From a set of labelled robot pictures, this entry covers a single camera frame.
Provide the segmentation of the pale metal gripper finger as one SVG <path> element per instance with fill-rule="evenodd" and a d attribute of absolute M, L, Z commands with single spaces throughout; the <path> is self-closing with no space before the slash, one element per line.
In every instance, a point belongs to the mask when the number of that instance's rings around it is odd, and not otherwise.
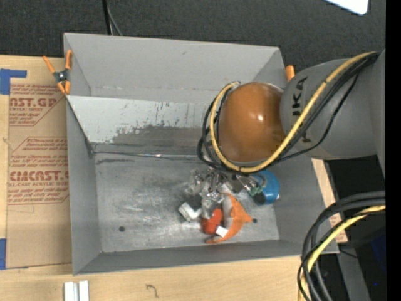
<path fill-rule="evenodd" d="M 210 219 L 214 210 L 218 207 L 220 195 L 216 193 L 207 193 L 201 199 L 201 217 Z"/>
<path fill-rule="evenodd" d="M 188 195 L 196 195 L 200 194 L 203 188 L 204 174 L 198 168 L 191 170 L 184 192 Z"/>

